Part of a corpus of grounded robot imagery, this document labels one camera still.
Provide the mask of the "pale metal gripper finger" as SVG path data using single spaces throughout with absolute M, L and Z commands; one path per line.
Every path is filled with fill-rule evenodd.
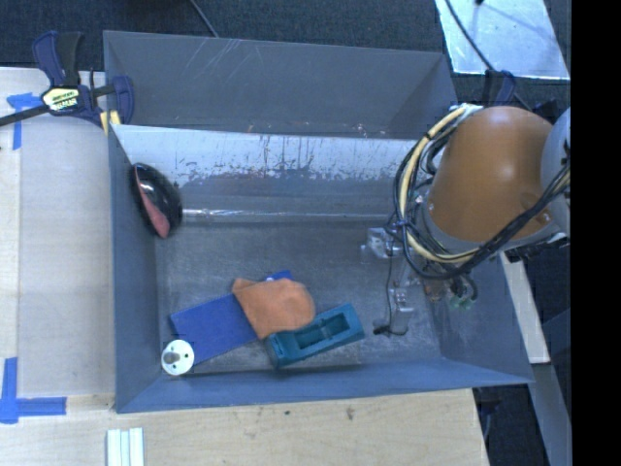
M 413 303 L 405 290 L 389 291 L 389 331 L 394 335 L 405 335 L 413 314 Z
M 360 246 L 360 253 L 364 260 L 388 260 L 401 257 L 403 247 L 384 228 L 372 227 L 367 229 L 365 241 Z

